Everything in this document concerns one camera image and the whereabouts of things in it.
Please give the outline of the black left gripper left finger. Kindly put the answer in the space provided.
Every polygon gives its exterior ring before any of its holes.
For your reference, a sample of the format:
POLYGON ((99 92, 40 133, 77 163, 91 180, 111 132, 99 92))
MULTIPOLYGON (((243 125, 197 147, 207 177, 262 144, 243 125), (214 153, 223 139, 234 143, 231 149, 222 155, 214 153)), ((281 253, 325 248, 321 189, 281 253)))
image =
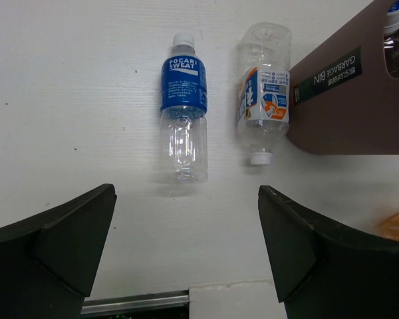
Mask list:
POLYGON ((0 318, 80 316, 116 200, 106 183, 0 228, 0 318))

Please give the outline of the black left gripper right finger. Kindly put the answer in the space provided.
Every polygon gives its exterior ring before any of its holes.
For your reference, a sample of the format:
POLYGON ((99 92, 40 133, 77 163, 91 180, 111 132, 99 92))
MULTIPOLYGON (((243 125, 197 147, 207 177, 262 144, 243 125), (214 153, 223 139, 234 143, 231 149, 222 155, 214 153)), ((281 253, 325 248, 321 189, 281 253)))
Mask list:
POLYGON ((399 241, 346 226, 266 185, 258 210, 288 318, 399 318, 399 241))

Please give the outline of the orange white label clear bottle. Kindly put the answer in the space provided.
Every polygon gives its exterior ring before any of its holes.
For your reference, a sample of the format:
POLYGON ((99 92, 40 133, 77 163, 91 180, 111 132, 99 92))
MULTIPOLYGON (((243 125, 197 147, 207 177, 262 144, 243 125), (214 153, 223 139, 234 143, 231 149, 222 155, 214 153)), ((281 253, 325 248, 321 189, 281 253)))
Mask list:
POLYGON ((274 23, 249 27, 238 46, 237 135, 251 165, 269 165, 289 130, 291 32, 274 23))

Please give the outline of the blue label Pocari Sweat bottle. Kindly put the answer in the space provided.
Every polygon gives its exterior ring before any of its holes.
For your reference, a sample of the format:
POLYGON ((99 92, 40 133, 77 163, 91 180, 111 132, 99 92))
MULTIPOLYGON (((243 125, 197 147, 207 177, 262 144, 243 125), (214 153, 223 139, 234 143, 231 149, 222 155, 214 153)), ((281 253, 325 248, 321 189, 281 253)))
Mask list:
POLYGON ((161 72, 160 165, 174 182, 208 179, 207 80, 194 36, 174 36, 161 72))

